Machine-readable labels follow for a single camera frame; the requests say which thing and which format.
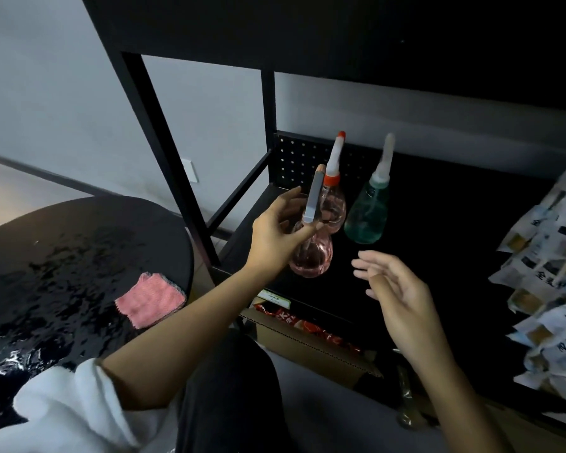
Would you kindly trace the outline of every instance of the person's left hand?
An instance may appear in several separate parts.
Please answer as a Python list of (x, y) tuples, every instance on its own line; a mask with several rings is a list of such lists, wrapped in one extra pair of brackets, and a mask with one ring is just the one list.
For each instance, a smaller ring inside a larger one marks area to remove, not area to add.
[(287, 217), (298, 213), (306, 199), (298, 198), (301, 187), (281, 194), (253, 222), (252, 247), (247, 257), (246, 268), (263, 274), (268, 281), (279, 274), (289, 262), (297, 246), (312, 237), (323, 223), (305, 225), (293, 234), (284, 234), (289, 225)]

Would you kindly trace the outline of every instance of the pink cloth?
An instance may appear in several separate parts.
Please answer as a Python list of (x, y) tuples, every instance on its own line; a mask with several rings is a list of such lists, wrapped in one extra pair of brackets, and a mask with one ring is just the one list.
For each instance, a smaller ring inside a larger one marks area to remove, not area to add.
[(115, 301), (119, 312), (137, 329), (149, 327), (177, 312), (186, 304), (186, 295), (161, 274), (145, 272), (136, 284)]

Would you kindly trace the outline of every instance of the sleeve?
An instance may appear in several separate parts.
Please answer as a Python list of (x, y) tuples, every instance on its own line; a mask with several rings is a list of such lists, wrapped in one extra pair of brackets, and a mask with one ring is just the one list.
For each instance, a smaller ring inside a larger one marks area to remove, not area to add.
[(89, 359), (75, 373), (51, 367), (23, 385), (15, 395), (15, 411), (27, 422), (0, 429), (0, 452), (115, 452), (142, 449), (154, 443), (169, 409), (124, 412), (113, 383)]

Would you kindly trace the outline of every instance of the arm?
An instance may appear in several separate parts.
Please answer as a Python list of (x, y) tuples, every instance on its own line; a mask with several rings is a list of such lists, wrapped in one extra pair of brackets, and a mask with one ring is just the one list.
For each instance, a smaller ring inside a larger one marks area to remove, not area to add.
[(368, 280), (394, 343), (415, 369), (454, 453), (512, 452), (511, 445), (455, 363), (430, 290), (398, 258), (359, 251), (354, 275)]
[(299, 192), (296, 188), (279, 196), (254, 221), (252, 247), (242, 270), (103, 361), (123, 409), (169, 404), (241, 310), (285, 267), (297, 245), (314, 234), (315, 226), (291, 235), (282, 232), (281, 219), (305, 203), (295, 198)]

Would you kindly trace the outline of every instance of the round black table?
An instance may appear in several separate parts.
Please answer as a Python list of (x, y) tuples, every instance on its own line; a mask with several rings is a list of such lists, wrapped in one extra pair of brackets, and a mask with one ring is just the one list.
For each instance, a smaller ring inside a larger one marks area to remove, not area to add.
[(13, 396), (31, 377), (138, 334), (114, 301), (143, 272), (186, 293), (194, 272), (182, 218), (147, 200), (72, 200), (0, 226), (0, 428), (23, 420)]

